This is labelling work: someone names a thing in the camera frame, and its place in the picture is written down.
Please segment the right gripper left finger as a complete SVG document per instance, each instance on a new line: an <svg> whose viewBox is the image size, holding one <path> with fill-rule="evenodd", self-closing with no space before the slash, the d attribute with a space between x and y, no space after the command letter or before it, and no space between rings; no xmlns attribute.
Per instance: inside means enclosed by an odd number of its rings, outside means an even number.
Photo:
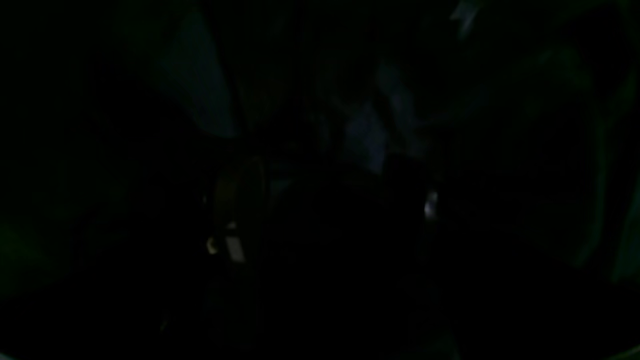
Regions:
<svg viewBox="0 0 640 360"><path fill-rule="evenodd" d="M262 327L259 271L268 207L265 160L229 162L215 177L208 203L206 250L217 339L231 351L253 351Z"/></svg>

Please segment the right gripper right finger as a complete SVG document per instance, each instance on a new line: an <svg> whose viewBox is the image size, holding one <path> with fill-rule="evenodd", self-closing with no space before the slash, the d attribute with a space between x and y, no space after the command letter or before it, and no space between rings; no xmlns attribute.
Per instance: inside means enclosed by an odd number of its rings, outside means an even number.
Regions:
<svg viewBox="0 0 640 360"><path fill-rule="evenodd" d="M421 186L411 197L410 299L413 333L421 351L456 351L451 326L450 276L445 240L437 219L438 194Z"/></svg>

